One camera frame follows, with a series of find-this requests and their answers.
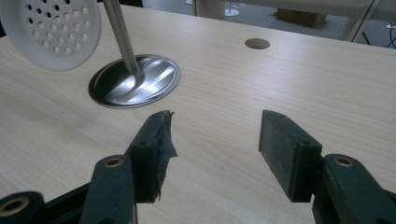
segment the wooden table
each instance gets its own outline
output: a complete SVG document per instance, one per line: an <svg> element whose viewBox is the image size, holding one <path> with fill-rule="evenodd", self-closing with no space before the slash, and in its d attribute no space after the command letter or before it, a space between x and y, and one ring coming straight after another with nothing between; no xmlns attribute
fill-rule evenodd
<svg viewBox="0 0 396 224"><path fill-rule="evenodd" d="M139 204L140 223L314 223L290 203L258 151L262 111L289 116L323 145L361 161L396 192L396 51L225 21L123 7L136 54L182 71L160 101L109 109L88 94L93 74L120 58L101 6L99 46L81 67L41 69L0 39L0 198L36 190L51 200L122 154L146 118L176 114L163 196ZM262 38L269 49L250 49Z"/></svg>

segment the hole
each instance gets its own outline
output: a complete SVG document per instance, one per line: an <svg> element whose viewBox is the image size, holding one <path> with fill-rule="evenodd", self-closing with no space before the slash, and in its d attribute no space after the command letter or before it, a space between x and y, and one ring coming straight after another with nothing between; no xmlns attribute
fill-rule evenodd
<svg viewBox="0 0 396 224"><path fill-rule="evenodd" d="M84 25L85 25L86 27L90 27L90 26L91 26L91 22L90 22L90 21L84 21Z"/></svg>
<svg viewBox="0 0 396 224"><path fill-rule="evenodd" d="M51 31L55 32L55 31L58 29L58 27L56 27L55 24L52 24L52 25L50 26L50 29L51 29Z"/></svg>
<svg viewBox="0 0 396 224"><path fill-rule="evenodd" d="M70 49L69 47L66 47L66 48L64 48L64 52L65 52L66 54L69 54L69 53L72 52L72 49Z"/></svg>
<svg viewBox="0 0 396 224"><path fill-rule="evenodd" d="M81 11L82 11L82 13L88 13L88 8L87 8L87 7L83 7L83 8L81 9Z"/></svg>
<svg viewBox="0 0 396 224"><path fill-rule="evenodd" d="M56 46L56 47L53 47L53 51L55 51L55 53L59 53L61 51L61 49L58 46Z"/></svg>
<svg viewBox="0 0 396 224"><path fill-rule="evenodd" d="M70 20L70 14L69 13L64 13L64 19L65 20Z"/></svg>
<svg viewBox="0 0 396 224"><path fill-rule="evenodd" d="M41 43L41 45L43 46L44 49L46 49L49 46L49 42L44 40L43 43Z"/></svg>
<svg viewBox="0 0 396 224"><path fill-rule="evenodd" d="M56 21L56 22L58 22L58 23L59 23L59 22L61 22L61 20L62 20L62 19L61 19L61 17L60 17L60 16L55 16L55 21Z"/></svg>
<svg viewBox="0 0 396 224"><path fill-rule="evenodd" d="M82 38L82 40L85 41L85 40L88 39L88 35L84 33L84 34L81 35L81 38Z"/></svg>
<svg viewBox="0 0 396 224"><path fill-rule="evenodd" d="M76 49L81 49L81 44L77 42L77 43L75 44L75 48L76 48Z"/></svg>
<svg viewBox="0 0 396 224"><path fill-rule="evenodd" d="M260 38L251 38L245 41L245 45L251 49L268 49L271 46L270 42Z"/></svg>
<svg viewBox="0 0 396 224"><path fill-rule="evenodd" d="M0 206L0 217L8 217L19 213L28 204L29 199L26 197L12 199Z"/></svg>
<svg viewBox="0 0 396 224"><path fill-rule="evenodd" d="M63 37L59 37L58 38L58 42L62 45L64 43L64 38Z"/></svg>
<svg viewBox="0 0 396 224"><path fill-rule="evenodd" d="M110 159L105 163L105 167L116 167L123 163L123 160L120 158Z"/></svg>
<svg viewBox="0 0 396 224"><path fill-rule="evenodd" d="M66 32L68 29L69 28L66 25L62 25L62 30L64 30Z"/></svg>
<svg viewBox="0 0 396 224"><path fill-rule="evenodd" d="M43 29L44 28L44 22L42 22L42 21L40 21L39 23L38 23L38 29Z"/></svg>
<svg viewBox="0 0 396 224"><path fill-rule="evenodd" d="M80 28L79 24L76 23L76 24L75 24L75 30L76 30L76 31L79 31L79 28Z"/></svg>
<svg viewBox="0 0 396 224"><path fill-rule="evenodd" d="M39 38L40 37L40 33L38 31L33 31L33 36L35 38Z"/></svg>
<svg viewBox="0 0 396 224"><path fill-rule="evenodd" d="M345 166L345 167L352 167L355 165L352 160L350 160L346 157L335 157L334 161L335 161L335 163Z"/></svg>
<svg viewBox="0 0 396 224"><path fill-rule="evenodd" d="M52 33L47 33L47 39L51 40L52 39Z"/></svg>

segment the white perforated disc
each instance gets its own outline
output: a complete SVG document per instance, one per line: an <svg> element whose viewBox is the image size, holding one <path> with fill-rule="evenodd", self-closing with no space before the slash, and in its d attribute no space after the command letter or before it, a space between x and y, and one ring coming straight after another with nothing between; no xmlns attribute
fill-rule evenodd
<svg viewBox="0 0 396 224"><path fill-rule="evenodd" d="M50 70L83 64L101 34L95 0L0 0L0 18L15 48Z"/></svg>

